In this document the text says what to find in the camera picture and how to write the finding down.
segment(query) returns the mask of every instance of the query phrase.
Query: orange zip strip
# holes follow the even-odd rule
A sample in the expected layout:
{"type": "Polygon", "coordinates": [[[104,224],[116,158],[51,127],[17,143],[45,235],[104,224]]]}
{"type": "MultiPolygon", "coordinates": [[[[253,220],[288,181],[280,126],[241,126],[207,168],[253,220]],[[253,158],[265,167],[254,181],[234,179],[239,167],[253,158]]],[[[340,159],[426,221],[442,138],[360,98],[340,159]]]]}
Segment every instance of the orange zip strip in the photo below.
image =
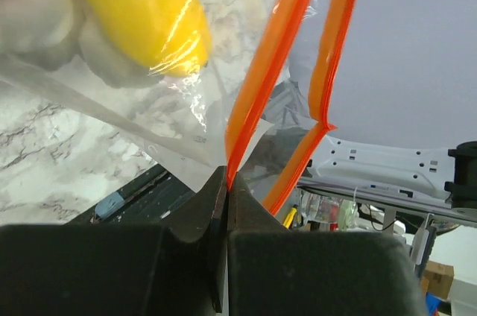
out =
{"type": "Polygon", "coordinates": [[[355,0],[331,1],[308,95],[310,116],[318,123],[300,142],[264,199],[263,206],[272,215],[276,215],[285,203],[323,137],[335,129],[328,122],[329,102],[354,4],[355,0]]]}
{"type": "Polygon", "coordinates": [[[230,189],[297,35],[309,0],[278,0],[238,94],[225,133],[230,189]]]}

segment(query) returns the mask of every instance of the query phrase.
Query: cable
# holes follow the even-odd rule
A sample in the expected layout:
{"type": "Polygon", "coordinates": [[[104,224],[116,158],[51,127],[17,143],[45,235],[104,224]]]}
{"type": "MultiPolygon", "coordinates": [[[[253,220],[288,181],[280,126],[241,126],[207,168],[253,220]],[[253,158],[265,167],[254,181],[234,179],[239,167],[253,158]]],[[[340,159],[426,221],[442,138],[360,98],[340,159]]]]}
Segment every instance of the cable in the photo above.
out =
{"type": "Polygon", "coordinates": [[[369,209],[369,211],[370,211],[370,212],[368,213],[368,215],[370,216],[371,226],[373,227],[373,229],[374,229],[375,231],[377,231],[377,232],[384,232],[385,230],[388,230],[389,228],[391,228],[391,227],[394,225],[394,223],[397,222],[397,219],[394,219],[394,221],[393,221],[391,224],[389,224],[388,226],[386,226],[386,227],[383,226],[383,228],[378,229],[378,228],[376,228],[376,226],[374,225],[374,220],[373,220],[374,217],[373,217],[373,213],[371,212],[371,206],[370,206],[369,204],[365,204],[365,206],[366,206],[366,207],[369,209]]]}
{"type": "Polygon", "coordinates": [[[298,188],[299,188],[299,189],[302,189],[303,191],[308,192],[308,193],[310,193],[310,194],[312,194],[312,195],[320,195],[318,192],[316,192],[315,189],[310,188],[310,187],[308,187],[308,186],[300,186],[300,187],[298,187],[298,188]]]}
{"type": "Polygon", "coordinates": [[[290,209],[290,212],[287,214],[285,220],[282,223],[286,229],[290,229],[291,225],[293,224],[293,220],[295,219],[295,216],[297,215],[297,212],[298,212],[298,205],[294,204],[292,208],[290,209]]]}
{"type": "Polygon", "coordinates": [[[409,225],[413,226],[414,228],[416,228],[416,229],[419,229],[419,228],[420,228],[420,226],[418,226],[418,225],[416,225],[416,224],[414,224],[414,223],[411,223],[408,219],[404,218],[403,216],[400,215],[399,217],[400,217],[402,220],[404,220],[406,223],[408,223],[409,225]]]}

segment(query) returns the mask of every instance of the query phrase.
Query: gray wall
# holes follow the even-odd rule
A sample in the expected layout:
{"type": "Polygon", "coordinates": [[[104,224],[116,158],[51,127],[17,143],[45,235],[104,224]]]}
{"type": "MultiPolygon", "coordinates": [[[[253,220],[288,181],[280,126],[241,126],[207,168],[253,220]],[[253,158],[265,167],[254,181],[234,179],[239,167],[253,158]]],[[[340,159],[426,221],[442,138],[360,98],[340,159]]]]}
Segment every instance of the gray wall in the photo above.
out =
{"type": "MultiPolygon", "coordinates": [[[[312,2],[290,56],[302,92],[327,5],[312,2]]],[[[329,113],[334,136],[405,148],[477,140],[476,21],[477,0],[357,0],[329,113]]]]}

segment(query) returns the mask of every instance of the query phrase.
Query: plastic bag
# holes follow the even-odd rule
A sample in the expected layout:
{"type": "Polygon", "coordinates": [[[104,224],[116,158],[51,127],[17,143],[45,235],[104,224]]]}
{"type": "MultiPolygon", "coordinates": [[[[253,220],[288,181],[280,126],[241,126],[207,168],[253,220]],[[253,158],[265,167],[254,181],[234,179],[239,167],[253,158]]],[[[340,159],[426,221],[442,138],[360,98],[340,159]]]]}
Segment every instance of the plastic bag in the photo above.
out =
{"type": "MultiPolygon", "coordinates": [[[[227,129],[229,184],[233,182],[239,168],[247,138],[253,135],[253,129],[272,94],[274,81],[298,32],[300,21],[306,16],[309,1],[280,0],[265,30],[262,44],[256,52],[256,59],[247,74],[227,129]]],[[[275,176],[270,182],[270,191],[262,201],[274,215],[285,203],[320,140],[334,129],[328,122],[328,106],[354,1],[329,0],[318,58],[312,76],[308,79],[308,109],[298,109],[299,106],[303,107],[299,104],[286,104],[282,127],[277,127],[275,133],[262,138],[244,167],[245,172],[252,170],[249,182],[256,179],[253,175],[256,174],[257,167],[265,169],[264,174],[260,175],[259,172],[259,179],[275,176]],[[287,110],[291,112],[292,128],[284,126],[287,110]],[[297,115],[307,110],[309,115],[303,116],[300,122],[297,115]]],[[[303,101],[303,96],[300,96],[294,85],[290,83],[284,90],[291,91],[291,102],[303,101]]]]}
{"type": "Polygon", "coordinates": [[[0,0],[0,79],[118,127],[198,190],[226,162],[227,119],[274,3],[0,0]]]}
{"type": "MultiPolygon", "coordinates": [[[[339,127],[329,134],[334,146],[317,149],[313,166],[307,168],[314,178],[302,179],[300,185],[373,199],[402,199],[405,190],[415,203],[434,206],[447,200],[448,205],[442,205],[451,206],[443,182],[452,181],[453,159],[441,162],[438,157],[440,167],[434,168],[436,158],[425,151],[445,160],[449,148],[476,139],[477,127],[468,123],[476,108],[476,80],[469,74],[476,1],[357,0],[329,111],[330,121],[339,127]],[[376,158],[365,162],[358,148],[351,162],[346,151],[353,154],[363,143],[369,145],[362,149],[377,153],[376,158]],[[400,156],[422,154],[415,164],[397,171],[386,151],[393,148],[408,148],[400,156]],[[376,173],[370,174],[369,168],[376,173]],[[422,187],[435,172],[444,171],[448,177],[439,177],[434,189],[422,187]]],[[[308,20],[301,38],[316,41],[321,17],[308,20]]],[[[302,49],[298,69],[290,61],[291,79],[297,70],[313,68],[303,58],[311,50],[316,51],[311,44],[302,49]]],[[[303,83],[300,92],[307,96],[307,90],[303,83]]]]}

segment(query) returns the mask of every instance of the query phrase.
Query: yellow object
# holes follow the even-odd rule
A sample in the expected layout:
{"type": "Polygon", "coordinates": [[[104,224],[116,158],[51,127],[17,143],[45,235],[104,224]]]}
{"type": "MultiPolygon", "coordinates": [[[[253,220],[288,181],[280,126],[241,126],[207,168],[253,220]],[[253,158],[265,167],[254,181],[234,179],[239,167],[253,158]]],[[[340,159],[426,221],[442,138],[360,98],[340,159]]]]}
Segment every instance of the yellow object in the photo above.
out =
{"type": "Polygon", "coordinates": [[[87,0],[115,47],[154,72],[198,72],[212,40],[199,0],[87,0]]]}
{"type": "Polygon", "coordinates": [[[288,212],[285,220],[283,221],[283,226],[286,227],[287,229],[290,228],[291,223],[293,223],[293,220],[295,219],[295,215],[298,212],[298,206],[292,206],[290,209],[290,212],[288,212]]]}

